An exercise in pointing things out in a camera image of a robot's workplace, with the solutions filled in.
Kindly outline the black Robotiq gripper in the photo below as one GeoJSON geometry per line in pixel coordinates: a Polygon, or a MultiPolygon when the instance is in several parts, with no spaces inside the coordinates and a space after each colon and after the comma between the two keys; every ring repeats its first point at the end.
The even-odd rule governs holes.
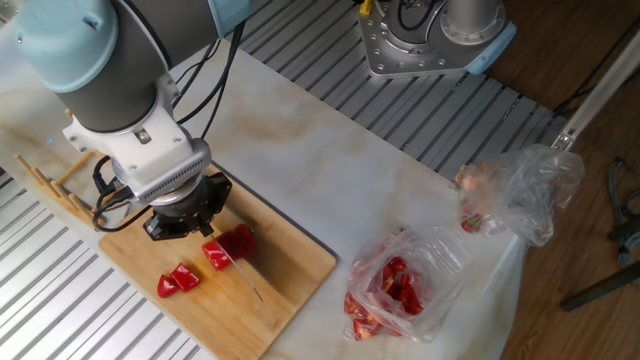
{"type": "Polygon", "coordinates": [[[188,180],[178,189],[152,202],[153,215],[143,229],[153,241],[181,239],[199,229],[192,217],[201,219],[201,234],[214,233],[211,221],[223,209],[232,183],[222,172],[188,180]]]}

